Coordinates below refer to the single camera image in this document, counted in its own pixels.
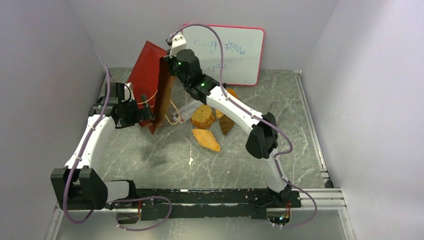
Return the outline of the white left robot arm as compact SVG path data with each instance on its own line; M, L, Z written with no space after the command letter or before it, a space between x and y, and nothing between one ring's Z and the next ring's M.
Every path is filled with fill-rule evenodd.
M114 130L154 119L144 94L135 95L132 83L112 82L89 109L87 126L74 154L64 167L55 168L50 180L62 210L101 210L118 200L132 208L139 200L132 180L105 182L96 170Z

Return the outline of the dark brown fake bread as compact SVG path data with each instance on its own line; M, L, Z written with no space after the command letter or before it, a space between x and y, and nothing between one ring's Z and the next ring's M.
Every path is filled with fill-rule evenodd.
M224 136L228 135L234 125L235 122L226 115L223 115L222 118L219 120L219 126Z

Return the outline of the orange triangular fake bread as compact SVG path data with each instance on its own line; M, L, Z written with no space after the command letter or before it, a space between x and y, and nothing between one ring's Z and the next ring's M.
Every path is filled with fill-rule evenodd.
M197 143L209 150L219 152L221 150L221 146L217 142L214 134L207 129L193 129L192 133L197 141Z

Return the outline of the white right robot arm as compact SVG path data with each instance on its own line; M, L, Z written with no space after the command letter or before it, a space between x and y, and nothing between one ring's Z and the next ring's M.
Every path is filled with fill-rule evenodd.
M278 150L275 116L253 110L232 96L217 80L203 73L200 61L191 49L180 50L174 55L167 50L166 54L164 59L169 73L181 81L184 90L194 100L221 111L247 133L245 148L261 161L270 202L275 207L282 207L289 200L292 186L279 161L282 153Z

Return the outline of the orange fake bread loaf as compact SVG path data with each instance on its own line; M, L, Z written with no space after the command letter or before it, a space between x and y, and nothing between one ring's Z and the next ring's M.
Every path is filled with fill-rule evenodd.
M236 99L239 99L238 95L236 94L236 92L233 89L227 88L226 90L231 96L233 96Z

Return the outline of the red brown paper bag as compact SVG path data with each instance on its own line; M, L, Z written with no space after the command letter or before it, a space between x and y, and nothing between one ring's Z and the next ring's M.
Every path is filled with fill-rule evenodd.
M148 128L151 134L165 122L171 104L175 77L169 72L166 56L166 50L146 41L128 78L128 82L133 85L138 108L143 109L141 96L145 95L144 101L153 114L154 119L139 123L142 128Z

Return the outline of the metal tongs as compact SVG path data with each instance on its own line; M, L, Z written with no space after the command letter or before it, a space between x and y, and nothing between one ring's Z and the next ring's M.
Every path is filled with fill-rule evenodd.
M283 113L286 108L287 108L287 105L284 102L272 101L268 108L268 112L274 115L275 121L276 123L278 123L282 119Z

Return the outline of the yellow fake bread roll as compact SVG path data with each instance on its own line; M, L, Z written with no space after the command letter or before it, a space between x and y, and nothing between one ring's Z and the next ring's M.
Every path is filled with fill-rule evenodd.
M198 129L207 130L216 121L210 106L202 104L192 114L191 123Z

